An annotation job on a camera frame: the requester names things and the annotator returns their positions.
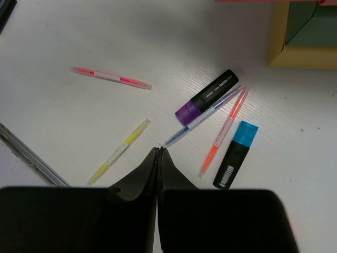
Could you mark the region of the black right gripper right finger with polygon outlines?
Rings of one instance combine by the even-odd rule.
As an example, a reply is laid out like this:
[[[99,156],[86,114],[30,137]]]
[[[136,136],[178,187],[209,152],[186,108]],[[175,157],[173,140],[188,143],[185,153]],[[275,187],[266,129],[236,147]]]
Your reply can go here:
[[[199,189],[166,148],[157,167],[163,252],[298,252],[284,206],[263,189]]]

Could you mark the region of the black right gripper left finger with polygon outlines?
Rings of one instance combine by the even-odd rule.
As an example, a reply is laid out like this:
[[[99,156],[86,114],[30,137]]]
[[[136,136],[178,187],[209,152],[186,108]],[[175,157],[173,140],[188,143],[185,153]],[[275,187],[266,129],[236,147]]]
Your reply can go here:
[[[152,252],[159,154],[107,188],[2,188],[1,252]]]

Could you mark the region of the green drawer box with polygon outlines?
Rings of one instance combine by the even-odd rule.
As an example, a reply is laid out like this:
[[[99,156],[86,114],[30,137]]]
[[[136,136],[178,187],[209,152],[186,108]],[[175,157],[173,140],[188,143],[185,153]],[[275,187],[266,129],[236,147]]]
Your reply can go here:
[[[291,2],[285,44],[336,47],[336,6],[322,6],[319,2]]]

